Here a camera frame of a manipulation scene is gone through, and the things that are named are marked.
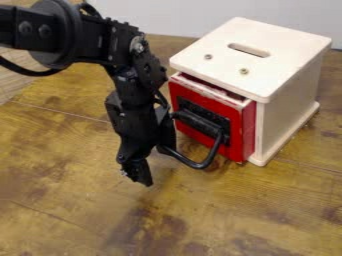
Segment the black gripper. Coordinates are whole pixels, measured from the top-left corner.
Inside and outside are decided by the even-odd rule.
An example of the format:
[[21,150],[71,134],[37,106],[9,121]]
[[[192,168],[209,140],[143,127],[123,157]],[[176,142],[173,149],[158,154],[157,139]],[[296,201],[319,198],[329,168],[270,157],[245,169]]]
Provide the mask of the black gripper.
[[122,173],[146,187],[154,185],[148,157],[158,145],[158,150],[177,149],[174,121],[168,116],[170,104],[161,92],[141,104],[142,96],[127,98],[129,104],[114,91],[105,102],[110,121],[121,136],[117,161]]

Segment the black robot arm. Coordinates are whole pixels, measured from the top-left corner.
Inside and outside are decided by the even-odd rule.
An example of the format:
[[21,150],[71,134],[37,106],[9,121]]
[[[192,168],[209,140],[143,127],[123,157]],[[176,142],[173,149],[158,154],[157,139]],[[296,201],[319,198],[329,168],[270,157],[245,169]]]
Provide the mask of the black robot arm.
[[103,17],[89,3],[39,0],[31,7],[0,5],[0,46],[26,50],[46,67],[34,71],[0,56],[0,66],[26,76],[54,75],[75,63],[106,69],[115,84],[105,105],[121,136],[117,161],[123,175],[153,185],[148,157],[162,145],[164,120],[170,117],[161,93],[169,77],[139,28]]

